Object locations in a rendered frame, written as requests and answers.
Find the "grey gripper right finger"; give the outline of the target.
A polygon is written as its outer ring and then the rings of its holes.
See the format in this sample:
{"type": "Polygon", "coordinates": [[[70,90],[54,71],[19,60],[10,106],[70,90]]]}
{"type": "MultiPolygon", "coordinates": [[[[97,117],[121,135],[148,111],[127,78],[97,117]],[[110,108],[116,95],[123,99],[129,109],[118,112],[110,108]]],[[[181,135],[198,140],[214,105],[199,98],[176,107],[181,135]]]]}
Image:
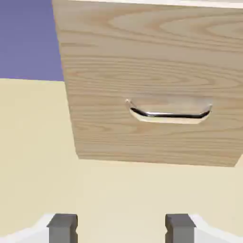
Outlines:
{"type": "Polygon", "coordinates": [[[165,227],[165,243],[243,243],[243,236],[212,227],[197,214],[166,214],[165,227]]]}

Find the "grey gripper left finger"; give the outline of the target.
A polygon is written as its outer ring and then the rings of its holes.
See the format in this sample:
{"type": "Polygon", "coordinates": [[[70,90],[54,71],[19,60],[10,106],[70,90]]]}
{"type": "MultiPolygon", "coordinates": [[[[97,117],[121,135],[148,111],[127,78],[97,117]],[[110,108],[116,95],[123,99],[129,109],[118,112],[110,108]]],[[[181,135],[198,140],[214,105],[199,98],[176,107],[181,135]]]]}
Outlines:
{"type": "Polygon", "coordinates": [[[31,227],[0,237],[0,243],[78,243],[76,214],[44,214],[31,227]]]}

